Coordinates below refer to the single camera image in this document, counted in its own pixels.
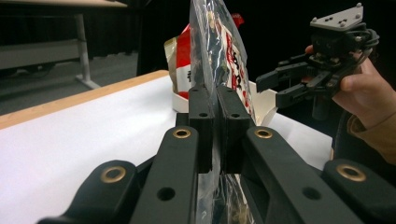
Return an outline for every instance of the screw hole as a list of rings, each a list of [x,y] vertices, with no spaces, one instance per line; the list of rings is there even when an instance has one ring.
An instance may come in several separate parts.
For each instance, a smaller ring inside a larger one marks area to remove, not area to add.
[[[303,195],[310,200],[319,200],[321,198],[320,193],[316,189],[310,187],[303,188]]]
[[[336,167],[336,170],[338,174],[340,174],[346,179],[356,182],[361,182],[366,180],[366,175],[364,174],[364,172],[354,166],[348,164],[339,164]]]
[[[191,135],[191,132],[187,129],[177,129],[173,132],[173,136],[176,138],[187,138]]]
[[[162,188],[158,191],[157,197],[161,201],[169,201],[175,197],[176,193],[174,189],[171,188]]]
[[[257,130],[255,132],[255,134],[256,134],[256,136],[258,136],[260,138],[270,138],[270,137],[272,137],[272,133],[270,133],[270,132],[268,132],[268,131],[266,131],[264,129]]]
[[[104,183],[111,184],[122,180],[126,175],[126,170],[122,166],[107,167],[100,178]]]

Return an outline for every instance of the table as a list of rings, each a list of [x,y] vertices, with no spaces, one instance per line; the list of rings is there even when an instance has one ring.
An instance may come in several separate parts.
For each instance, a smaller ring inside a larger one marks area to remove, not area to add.
[[[83,11],[88,8],[91,10],[95,8],[125,9],[128,6],[107,0],[0,0],[0,7],[0,15],[7,17],[69,16],[76,21],[78,35],[75,39],[62,41],[0,46],[0,69],[79,58],[81,74],[77,75],[76,79],[91,89],[97,89],[99,85],[91,80]],[[58,10],[63,8],[63,13],[57,15],[58,11],[53,11],[56,8]],[[66,8],[73,9],[65,13]]]
[[[154,156],[176,114],[161,70],[1,116],[0,223],[59,216],[100,164]],[[278,114],[268,126],[313,166],[329,159],[329,136]]]

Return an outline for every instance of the brass insert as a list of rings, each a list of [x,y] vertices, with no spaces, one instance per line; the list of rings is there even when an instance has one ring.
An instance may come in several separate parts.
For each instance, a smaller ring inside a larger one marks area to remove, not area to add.
[[[267,130],[264,130],[264,129],[256,130],[254,133],[256,134],[256,136],[258,136],[260,138],[271,138],[272,137],[272,133],[268,132]]]
[[[177,129],[173,132],[173,135],[176,138],[187,138],[190,137],[191,132],[187,129]]]
[[[348,164],[339,164],[336,169],[338,174],[345,177],[346,179],[356,182],[362,182],[366,180],[366,175],[364,172],[354,166]]]
[[[112,171],[116,171],[118,172],[118,174],[115,176],[109,176],[108,174]],[[122,180],[125,177],[125,175],[126,175],[125,168],[123,168],[122,166],[112,166],[112,167],[107,167],[102,172],[100,179],[107,184],[111,184]]]

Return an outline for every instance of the transparent plastic bag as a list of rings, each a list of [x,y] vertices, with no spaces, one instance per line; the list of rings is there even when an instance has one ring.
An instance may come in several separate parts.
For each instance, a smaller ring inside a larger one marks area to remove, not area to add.
[[[236,27],[244,23],[244,19],[239,13],[232,14]],[[191,36],[190,25],[163,44],[166,61],[168,62],[169,76],[173,83],[173,92],[179,96],[189,99],[189,89],[191,88]]]
[[[230,87],[255,120],[246,69],[247,54],[233,18],[222,0],[191,0],[192,86],[205,85],[215,115],[216,87]],[[213,169],[198,177],[196,223],[254,223],[239,175],[220,173],[219,119],[214,122]]]

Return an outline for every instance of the human hand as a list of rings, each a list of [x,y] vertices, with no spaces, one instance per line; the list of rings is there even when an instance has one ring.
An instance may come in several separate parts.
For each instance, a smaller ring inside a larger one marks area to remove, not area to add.
[[[308,46],[306,53],[313,53]],[[332,98],[346,111],[356,115],[366,129],[370,129],[396,113],[396,91],[381,77],[369,59],[359,71],[344,77],[340,91]]]

